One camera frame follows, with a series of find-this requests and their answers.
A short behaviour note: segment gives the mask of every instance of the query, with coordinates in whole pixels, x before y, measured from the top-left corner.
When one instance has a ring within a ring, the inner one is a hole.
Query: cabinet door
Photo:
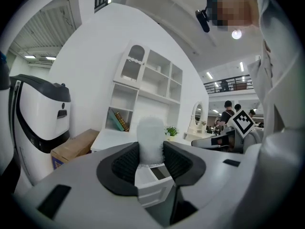
[[[139,89],[148,54],[148,47],[130,42],[124,51],[114,81]]]

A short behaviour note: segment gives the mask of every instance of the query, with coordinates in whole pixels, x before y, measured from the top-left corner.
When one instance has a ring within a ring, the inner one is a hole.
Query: green plant
[[[169,126],[165,128],[164,132],[166,135],[170,135],[170,136],[176,136],[179,133],[178,129],[175,126]]]

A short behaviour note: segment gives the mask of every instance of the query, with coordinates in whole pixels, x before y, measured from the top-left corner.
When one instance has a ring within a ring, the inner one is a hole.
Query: brown book
[[[114,114],[115,117],[118,119],[118,121],[120,122],[120,124],[123,126],[125,132],[129,131],[129,126],[125,123],[125,121],[123,120],[122,116],[120,115],[119,112]]]

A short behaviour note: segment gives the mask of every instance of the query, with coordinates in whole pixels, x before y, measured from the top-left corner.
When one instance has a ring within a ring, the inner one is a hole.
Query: balcony
[[[249,90],[254,92],[250,75],[241,75],[204,84],[208,94]]]

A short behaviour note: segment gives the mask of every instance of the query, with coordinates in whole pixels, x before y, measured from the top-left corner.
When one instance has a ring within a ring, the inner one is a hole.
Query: bookshelf
[[[113,79],[108,110],[119,112],[131,132],[146,116],[177,125],[182,79],[183,71],[171,61],[145,45],[130,42]],[[108,112],[103,126],[120,131]]]

